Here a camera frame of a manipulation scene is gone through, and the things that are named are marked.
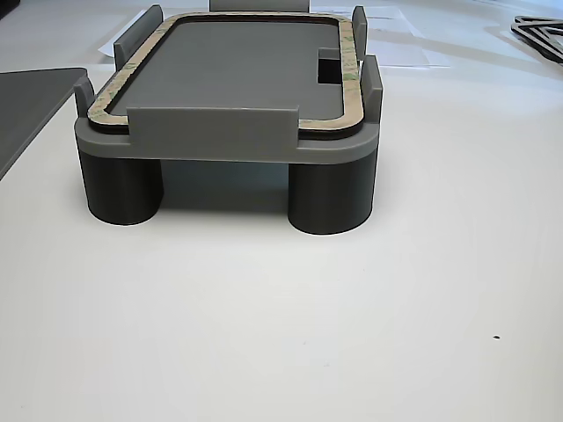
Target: paper sheet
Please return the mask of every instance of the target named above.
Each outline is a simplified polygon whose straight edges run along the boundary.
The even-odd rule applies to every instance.
[[[529,9],[529,8],[525,8],[525,7],[521,7],[521,6],[517,6],[514,5],[512,3],[515,2],[506,2],[506,1],[502,1],[502,0],[472,0],[474,3],[477,4],[486,4],[489,6],[493,6],[493,7],[501,7],[503,9],[510,9],[512,11],[515,12],[519,12],[519,14],[523,14],[523,15],[532,15],[534,16],[535,13],[537,13],[536,10]]]
[[[314,6],[311,5],[311,13],[329,13],[331,15],[339,15],[344,18],[352,19],[354,7],[348,6]]]
[[[121,35],[123,35],[125,31],[127,31],[137,21],[137,19],[139,19],[142,15],[144,15],[144,12],[146,12],[145,9],[137,13],[136,16],[131,20],[129,20],[127,24],[123,26],[106,44],[98,48],[98,51],[100,53],[103,53],[104,55],[107,55],[108,57],[113,57],[114,42],[117,41],[117,39],[119,39]]]
[[[397,7],[365,8],[368,18],[366,53],[380,66],[427,67],[430,63]]]
[[[422,33],[416,29],[408,20],[406,21],[408,28],[411,30],[411,34],[418,38],[419,40],[424,40],[426,37],[422,35]],[[448,68],[450,66],[450,61],[448,57],[443,55],[442,53],[438,53],[433,50],[425,50],[422,49],[424,55],[428,59],[428,66],[430,68]]]

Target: gray panel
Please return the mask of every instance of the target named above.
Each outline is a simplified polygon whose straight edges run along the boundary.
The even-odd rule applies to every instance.
[[[381,120],[381,104],[384,87],[379,76],[379,68],[374,55],[366,55],[360,78],[363,98],[363,115],[365,121],[379,123]]]
[[[368,46],[368,19],[363,6],[355,6],[352,14],[352,27],[354,28],[355,55],[358,60],[366,56]]]
[[[241,151],[277,156],[297,147],[297,108],[129,108],[131,148],[145,156],[220,160]]]
[[[88,109],[94,102],[96,94],[90,78],[85,76],[74,85],[74,99],[77,102],[78,117],[88,117]]]
[[[309,0],[209,0],[209,11],[309,11]]]
[[[318,84],[320,48],[339,51],[337,26],[181,24],[109,111],[126,115],[132,106],[299,107],[301,119],[336,119],[344,113],[342,86]]]
[[[72,94],[86,69],[0,74],[0,178]]]
[[[162,9],[158,4],[151,6],[129,29],[113,44],[115,70],[119,71],[137,49],[149,38],[163,22]]]

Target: gray plastic stand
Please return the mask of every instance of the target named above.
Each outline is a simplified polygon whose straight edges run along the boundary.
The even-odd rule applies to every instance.
[[[303,11],[302,3],[284,2],[283,9]],[[281,6],[274,8],[274,2],[258,0],[210,2],[212,11],[235,8],[278,11]],[[162,20],[158,6],[150,10],[149,18],[141,18],[118,40],[117,69]],[[166,39],[168,47],[163,44],[162,50],[151,56],[153,63],[143,66],[113,105],[113,115],[128,116],[128,134],[103,133],[94,127],[86,117],[94,100],[91,83],[85,78],[77,84],[75,132],[84,187],[94,215],[113,224],[135,224],[151,218],[163,195],[160,160],[171,159],[290,164],[288,216],[301,231],[339,233],[368,218],[383,86],[376,58],[365,55],[367,19],[363,8],[355,9],[353,28],[358,58],[364,58],[360,80],[364,119],[354,132],[331,139],[303,137],[299,119],[330,120],[334,114],[338,117],[342,113],[334,108],[338,106],[334,99],[342,95],[340,50],[334,26],[284,23],[269,26],[265,37],[248,38],[247,31],[260,31],[261,25],[270,24],[208,22],[175,28]],[[186,40],[201,39],[197,31],[204,26],[210,31],[205,34],[206,42],[188,45]],[[224,28],[239,31],[230,33],[227,47],[222,46],[226,39],[221,33]],[[238,52],[233,46],[245,49]],[[247,56],[243,59],[240,53]],[[205,74],[205,81],[190,73],[200,71],[192,60],[197,56],[210,61],[197,62],[199,69],[211,70]],[[260,62],[253,62],[256,57]],[[161,65],[167,60],[172,60],[173,65],[169,63],[168,73],[163,76]],[[223,69],[222,63],[229,66]],[[295,73],[288,78],[287,72]],[[318,81],[311,81],[311,73],[316,72]]]

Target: gray platform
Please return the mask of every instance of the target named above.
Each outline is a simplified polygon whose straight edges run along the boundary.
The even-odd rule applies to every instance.
[[[85,75],[82,68],[0,74],[0,179]]]
[[[113,101],[105,113],[127,116],[125,125],[89,121],[93,90],[87,80],[77,87],[78,147],[104,158],[289,164],[342,164],[368,156],[378,146],[383,86],[376,58],[365,56],[361,6],[352,25],[356,55],[365,58],[363,119],[333,131],[302,130],[301,121],[333,121],[349,113],[339,26],[312,16],[179,21],[127,84],[109,93]],[[162,11],[153,6],[121,36],[115,44],[118,71],[159,22]]]
[[[343,114],[342,85],[318,84],[320,48],[338,50],[337,26],[179,25],[108,112],[127,115],[135,106],[298,107],[300,119],[336,119]]]

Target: white paper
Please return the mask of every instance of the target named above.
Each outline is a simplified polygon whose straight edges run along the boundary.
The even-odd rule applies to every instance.
[[[507,2],[502,2],[499,0],[472,0],[474,3],[481,3],[481,4],[486,4],[489,6],[493,6],[493,7],[501,7],[503,9],[510,9],[512,11],[520,11],[521,13],[524,14],[531,14],[534,15],[534,13],[536,12],[533,9],[528,9],[528,8],[524,8],[524,7],[520,7],[520,6],[514,6],[511,3],[507,3]]]
[[[368,18],[368,55],[380,66],[426,67],[428,58],[403,18]]]
[[[311,13],[328,13],[329,15],[343,16],[352,19],[354,7],[348,6],[311,6]]]
[[[411,30],[411,34],[418,39],[425,40],[426,37],[422,35],[422,33],[416,29],[408,20],[406,21],[408,24],[409,29]],[[424,55],[428,59],[428,66],[431,68],[448,68],[450,66],[450,61],[448,57],[443,55],[442,53],[438,53],[437,51],[433,50],[426,50],[422,49]]]
[[[107,55],[108,57],[113,57],[114,42],[117,41],[117,39],[119,39],[121,35],[123,35],[125,31],[127,31],[137,21],[137,19],[139,19],[142,15],[144,15],[144,12],[146,12],[146,10],[142,10],[139,13],[137,13],[136,16],[131,20],[129,20],[127,24],[123,26],[106,44],[98,48],[98,51],[100,53],[103,53],[104,55]]]

